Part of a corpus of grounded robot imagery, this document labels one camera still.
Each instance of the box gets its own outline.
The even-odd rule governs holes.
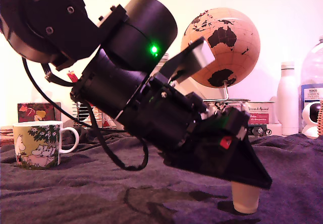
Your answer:
[[[50,103],[19,103],[18,122],[60,121],[61,112]]]

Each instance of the electrical wire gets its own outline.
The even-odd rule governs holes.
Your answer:
[[[102,148],[104,149],[104,151],[107,153],[107,155],[111,158],[111,160],[118,166],[120,167],[121,169],[123,170],[127,170],[127,171],[140,171],[142,169],[144,169],[147,164],[148,164],[148,156],[149,156],[149,151],[148,151],[148,147],[147,147],[147,144],[146,142],[143,140],[143,139],[140,139],[139,140],[141,141],[142,143],[142,148],[143,148],[143,152],[144,152],[144,158],[143,158],[143,161],[141,163],[141,165],[139,166],[126,166],[124,162],[122,162],[118,156],[116,156],[112,151],[111,149],[107,146],[101,132],[100,132],[100,129],[96,123],[96,120],[95,120],[95,116],[94,116],[94,113],[92,111],[92,108],[91,106],[87,103],[87,102],[82,102],[85,106],[87,106],[87,109],[89,111],[89,114],[90,114],[90,118],[91,118],[91,122],[92,122],[92,129],[94,130]]]
[[[37,85],[36,81],[34,80],[34,78],[32,77],[29,68],[28,68],[28,64],[27,64],[27,60],[25,58],[22,57],[22,62],[25,68],[25,71],[27,73],[27,76],[29,78],[29,80],[31,81],[31,83],[33,84],[33,86],[37,89],[37,91],[41,94],[42,97],[44,97],[49,103],[51,103],[56,109],[58,109],[61,113],[63,113],[64,115],[66,115],[68,118],[72,119],[73,121],[85,126],[85,127],[89,127],[92,128],[91,125],[79,121],[78,119],[76,119],[75,117],[73,117],[72,115],[70,115],[69,113],[67,113],[65,110],[63,110],[60,106],[58,106],[55,102],[53,102],[42,90],[41,88]],[[115,133],[115,132],[125,132],[124,130],[111,130],[111,129],[104,129],[104,128],[100,128],[101,131],[106,131],[106,132],[111,132],[111,133]]]
[[[53,82],[55,84],[64,86],[64,87],[73,87],[75,85],[75,83],[73,82],[68,82],[65,81],[64,79],[61,79],[59,77],[57,77],[50,69],[49,64],[41,64],[42,69],[44,70],[46,76],[45,79],[50,83]]]

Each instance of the plastic bottle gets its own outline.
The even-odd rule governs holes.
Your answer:
[[[283,136],[298,133],[298,96],[294,62],[283,62],[277,90],[277,113]]]
[[[317,44],[306,56],[301,71],[301,87],[299,95],[299,114],[302,116],[304,107],[314,101],[323,99],[323,35]],[[300,118],[299,132],[305,127]]]

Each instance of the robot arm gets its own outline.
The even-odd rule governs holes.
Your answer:
[[[1,0],[0,25],[22,57],[58,70],[99,47],[71,98],[97,106],[153,144],[165,164],[269,189],[272,180],[246,135],[249,114],[230,108],[205,118],[203,99],[172,87],[214,61],[204,38],[151,77],[177,35],[174,17],[157,0],[131,0],[111,11],[96,26],[83,0]]]

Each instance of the mug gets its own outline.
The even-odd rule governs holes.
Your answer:
[[[62,150],[62,132],[72,131],[75,143]],[[72,127],[63,128],[61,121],[21,122],[13,125],[17,165],[28,170],[44,170],[57,166],[61,154],[72,152],[79,143],[79,134]]]

